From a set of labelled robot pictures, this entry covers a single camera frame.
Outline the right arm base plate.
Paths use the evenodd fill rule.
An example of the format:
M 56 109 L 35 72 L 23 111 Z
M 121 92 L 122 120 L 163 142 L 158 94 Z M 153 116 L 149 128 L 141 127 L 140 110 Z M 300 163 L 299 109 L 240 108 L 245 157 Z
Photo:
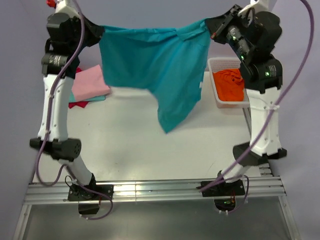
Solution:
M 242 180 L 232 183 L 222 182 L 201 192 L 203 197 L 244 196 L 246 193 Z

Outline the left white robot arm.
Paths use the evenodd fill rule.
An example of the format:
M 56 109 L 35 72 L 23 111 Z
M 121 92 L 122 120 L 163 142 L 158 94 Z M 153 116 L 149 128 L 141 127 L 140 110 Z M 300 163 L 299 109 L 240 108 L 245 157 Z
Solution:
M 97 44 L 104 29 L 87 20 L 83 14 L 69 16 L 62 12 L 50 15 L 46 28 L 49 38 L 41 59 L 44 84 L 42 120 L 37 137 L 29 141 L 29 146 L 38 151 L 35 174 L 42 185 L 54 185 L 40 177 L 41 156 L 49 155 L 67 170 L 75 185 L 81 186 L 79 194 L 91 200 L 96 197 L 98 188 L 93 173 L 80 156 L 80 139 L 68 136 L 67 118 L 69 97 L 80 64 L 79 54 L 84 48 Z

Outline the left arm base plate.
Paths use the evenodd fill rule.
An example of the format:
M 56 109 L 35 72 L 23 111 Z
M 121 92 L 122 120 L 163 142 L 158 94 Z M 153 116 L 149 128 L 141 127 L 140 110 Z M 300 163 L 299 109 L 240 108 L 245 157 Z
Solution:
M 93 191 L 103 194 L 103 196 L 84 190 L 79 185 L 73 184 L 69 188 L 67 200 L 69 202 L 83 202 L 83 201 L 106 201 L 113 198 L 114 185 L 102 184 L 96 185 Z

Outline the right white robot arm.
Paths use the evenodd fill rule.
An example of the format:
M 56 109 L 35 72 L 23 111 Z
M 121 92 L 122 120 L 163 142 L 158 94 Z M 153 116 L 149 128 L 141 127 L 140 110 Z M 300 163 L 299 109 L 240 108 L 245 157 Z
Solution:
M 272 51 L 282 34 L 280 19 L 269 11 L 267 0 L 252 0 L 245 7 L 234 5 L 218 17 L 205 20 L 211 39 L 228 44 L 240 60 L 250 108 L 251 137 L 233 147 L 234 163 L 218 174 L 217 191 L 229 194 L 234 183 L 253 166 L 287 156 L 279 137 L 279 97 L 283 67 Z

